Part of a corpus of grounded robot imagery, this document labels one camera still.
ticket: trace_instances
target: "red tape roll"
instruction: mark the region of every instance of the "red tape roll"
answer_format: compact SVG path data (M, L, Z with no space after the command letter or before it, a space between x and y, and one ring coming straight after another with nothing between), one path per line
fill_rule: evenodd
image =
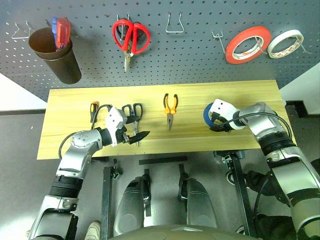
M252 48L243 53L235 53L235 49L245 40L256 37L262 50L264 51L270 41L271 41L271 33L264 26L254 26L240 32L225 49L225 59L231 64L243 64L251 61L258 57L262 52L259 48L258 43L256 43Z

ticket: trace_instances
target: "black cable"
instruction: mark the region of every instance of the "black cable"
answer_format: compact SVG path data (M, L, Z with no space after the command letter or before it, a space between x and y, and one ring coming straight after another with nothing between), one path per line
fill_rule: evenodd
M259 224L258 224L258 205L259 205L259 200L262 194L262 191L264 190L264 187L266 186L267 182L269 181L269 177L267 176L266 179L264 180L258 195L256 196L255 199L255 203L254 203L254 208L253 208L253 220L254 220L254 228L255 228L255 232L258 235L258 233L261 233L261 231L258 232L258 230L260 229Z
M100 107L98 107L98 109L96 110L96 112L95 112L95 114L94 114L94 116L93 116L93 121L92 121L92 125L91 125L91 130L94 129L94 127L95 127L95 121L96 121L96 119L97 119L97 115L98 115L99 110L102 109L102 108L104 108L104 107L108 107L108 106L110 106L110 105L109 105L109 104L103 104L103 105L101 105Z
M276 114L273 114L273 113L269 113L269 112L254 112L254 113L248 113L246 115L243 115L243 116L238 116L234 119L231 119L229 121L226 121L222 124L217 124L215 123L216 126L223 126L225 124L228 124L228 123L231 123L235 120L239 120L239 119L244 119L246 117L250 117L250 116L255 116L255 115L267 115L267 116L271 116L271 117L274 117L274 118L277 118L279 119L281 122L283 122L283 124L285 125L286 129L287 129L287 132L288 132L288 135L289 135L289 138L292 140L292 132L291 132L291 129L290 129L290 126L289 124L286 122L286 120L284 120L282 117L276 115Z
M76 132L73 132L73 133L69 134L69 135L66 136L65 139L63 139L63 141L60 143L59 151L58 151L59 159L60 159L60 160L62 159L61 150L62 150L63 145L65 144L65 142L67 141L67 139L70 138L70 137L71 137L73 134L75 134L75 133L76 133Z

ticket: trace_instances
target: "white tape roll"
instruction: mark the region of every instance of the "white tape roll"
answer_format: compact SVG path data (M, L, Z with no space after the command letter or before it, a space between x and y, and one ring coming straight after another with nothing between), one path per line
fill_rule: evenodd
M298 38L299 40L297 39L294 42L294 44L292 44L291 46L289 46L288 48L282 51L272 52L272 50L276 47L276 45L278 45L280 42L282 42L287 38ZM297 48L299 48L301 45L300 43L302 43L303 41L304 41L304 36L301 34L299 30L293 29L293 30L286 31L284 33L281 33L279 36L277 36L275 39L272 40L272 42L268 46L268 54L270 58L273 58L273 59L282 58L294 52Z

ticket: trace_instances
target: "pen holder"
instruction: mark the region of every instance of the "pen holder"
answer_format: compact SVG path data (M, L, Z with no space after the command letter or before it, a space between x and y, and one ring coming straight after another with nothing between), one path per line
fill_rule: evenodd
M30 36L29 46L64 84L75 84L81 79L71 40L66 47L56 51L54 34L50 27L45 27Z

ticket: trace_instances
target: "blue object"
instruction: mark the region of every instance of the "blue object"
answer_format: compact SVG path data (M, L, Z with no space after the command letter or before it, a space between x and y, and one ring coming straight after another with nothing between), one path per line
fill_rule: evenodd
M213 102L210 103L208 106L206 106L206 108L203 111L203 119L209 127L214 126L214 123L211 121L210 116L209 116L209 110L210 110L212 104L213 104Z
M57 17L52 17L51 18L51 23L52 23L52 33L54 36L54 45L57 47L57 22L58 18Z

